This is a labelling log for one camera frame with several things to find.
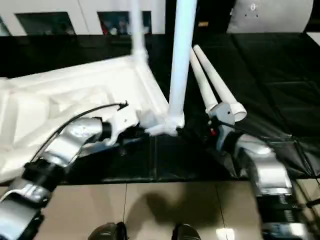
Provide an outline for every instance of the white pole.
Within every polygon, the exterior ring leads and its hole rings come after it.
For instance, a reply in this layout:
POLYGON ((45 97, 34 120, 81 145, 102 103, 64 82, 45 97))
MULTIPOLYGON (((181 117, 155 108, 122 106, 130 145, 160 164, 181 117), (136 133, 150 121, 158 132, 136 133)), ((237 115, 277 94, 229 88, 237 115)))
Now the white pole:
POLYGON ((139 0, 131 0, 130 3, 129 20, 132 34, 132 55, 138 62, 146 62, 148 54, 145 48, 145 35, 142 28, 143 22, 139 0))
POLYGON ((183 118, 197 0, 177 0, 168 116, 183 118))
POLYGON ((228 103, 231 106, 232 114, 234 115, 234 120, 236 122, 241 121, 247 115, 247 111, 244 106, 239 103, 232 92, 229 90, 225 82, 222 80, 214 66, 211 64, 207 56, 204 54, 202 49, 195 45, 193 50, 198 57, 201 65, 203 66, 206 74, 211 80, 216 92, 219 94, 222 102, 228 103))
POLYGON ((190 49, 190 63, 204 101, 205 112, 208 113, 215 105, 218 104, 218 101, 192 48, 190 49))

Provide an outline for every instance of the black cable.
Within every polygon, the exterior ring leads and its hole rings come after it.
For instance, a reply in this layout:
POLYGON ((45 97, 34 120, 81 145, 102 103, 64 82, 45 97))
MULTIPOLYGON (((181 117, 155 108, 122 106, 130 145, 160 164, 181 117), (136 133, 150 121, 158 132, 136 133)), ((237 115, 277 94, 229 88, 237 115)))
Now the black cable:
POLYGON ((233 125, 233 124, 226 123, 226 122, 223 122, 223 121, 220 121, 220 120, 218 120, 218 123, 219 123, 220 125, 225 125, 225 126, 227 126, 227 127, 230 127, 230 128, 235 129, 235 130, 238 130, 238 131, 240 131, 240 132, 243 132, 244 134, 251 135, 251 136, 253 136, 253 137, 257 138, 257 139, 260 139, 260 140, 262 140, 262 141, 269 141, 269 140, 270 140, 269 137, 267 137, 267 136, 260 136, 260 135, 258 135, 258 134, 252 133, 252 132, 250 132, 250 131, 248 131, 248 130, 240 127, 240 126, 235 126, 235 125, 233 125))
POLYGON ((55 130, 47 139, 46 141, 41 145, 41 147, 36 151, 36 153, 33 155, 32 159, 30 162, 33 162, 36 157, 38 156, 39 153, 41 153, 43 151, 43 148, 50 142, 50 140, 57 134, 61 133, 61 131, 71 122, 73 122, 74 120, 81 118, 84 115, 87 115, 89 113, 92 113, 94 111, 100 110, 100 109, 104 109, 104 108, 109 108, 109 107, 113 107, 113 106, 119 106, 120 109, 126 107, 128 104, 127 103, 111 103, 111 104, 105 104, 105 105, 101 105, 101 106, 97 106, 95 108, 89 109, 87 111, 84 111, 82 113, 77 114, 76 116, 73 116, 72 118, 70 118, 68 121, 66 121, 64 124, 62 124, 57 130, 55 130))

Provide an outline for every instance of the tile floor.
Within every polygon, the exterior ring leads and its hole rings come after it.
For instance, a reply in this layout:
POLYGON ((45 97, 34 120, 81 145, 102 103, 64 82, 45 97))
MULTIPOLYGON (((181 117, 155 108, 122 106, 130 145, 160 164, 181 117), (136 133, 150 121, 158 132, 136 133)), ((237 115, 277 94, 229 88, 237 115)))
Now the tile floor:
MULTIPOLYGON (((320 198, 316 180, 299 180, 297 196, 320 198)), ((247 181, 59 186, 36 240, 86 240, 99 225, 124 221, 130 240, 170 240, 175 223, 189 223, 202 240, 261 240, 247 181)), ((304 211, 316 229, 320 206, 304 211)))

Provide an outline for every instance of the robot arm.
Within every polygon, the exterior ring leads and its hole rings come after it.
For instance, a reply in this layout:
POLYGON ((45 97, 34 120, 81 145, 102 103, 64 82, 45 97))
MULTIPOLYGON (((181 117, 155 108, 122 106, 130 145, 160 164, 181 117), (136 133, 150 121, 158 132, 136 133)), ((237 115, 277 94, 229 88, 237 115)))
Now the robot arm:
POLYGON ((235 132, 230 112, 227 103, 220 103, 209 113, 211 125, 216 123, 218 131, 216 149, 232 154, 246 170, 256 197, 264 239, 311 239, 300 221, 300 208, 285 166, 265 142, 235 132))
POLYGON ((22 176, 0 198, 0 239, 32 240, 44 220, 42 208, 73 166, 83 145, 107 139, 105 143, 110 146, 116 143, 118 135, 138 123, 134 110, 126 106, 108 122, 83 117, 68 124, 34 161, 24 166, 22 176))

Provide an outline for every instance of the white tube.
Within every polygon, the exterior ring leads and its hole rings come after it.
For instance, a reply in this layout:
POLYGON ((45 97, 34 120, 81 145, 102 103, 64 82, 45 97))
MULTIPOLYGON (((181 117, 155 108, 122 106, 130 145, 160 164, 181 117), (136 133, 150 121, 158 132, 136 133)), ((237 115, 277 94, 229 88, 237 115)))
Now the white tube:
POLYGON ((218 101, 192 48, 190 49, 190 63, 204 101, 205 112, 208 113, 218 104, 218 101))
POLYGON ((177 0, 168 116, 184 118, 184 102, 197 0, 177 0))
POLYGON ((208 75, 209 79, 211 80, 216 92, 218 93, 219 97, 221 98, 222 102, 228 103, 231 106, 232 114, 234 115, 234 120, 236 122, 241 121, 244 119, 247 115, 247 111, 242 106, 241 103, 239 103, 232 92, 229 90, 225 82, 222 80, 220 75, 217 73, 214 66, 212 66, 211 62, 207 58, 207 56, 204 54, 204 52, 201 50, 201 48, 198 45, 195 45, 193 47, 193 50, 198 57, 201 65, 203 66, 206 74, 208 75))
POLYGON ((132 34, 132 55, 137 61, 147 61, 147 50, 145 48, 145 35, 142 28, 142 13, 139 0, 131 0, 131 11, 129 12, 130 27, 132 34))

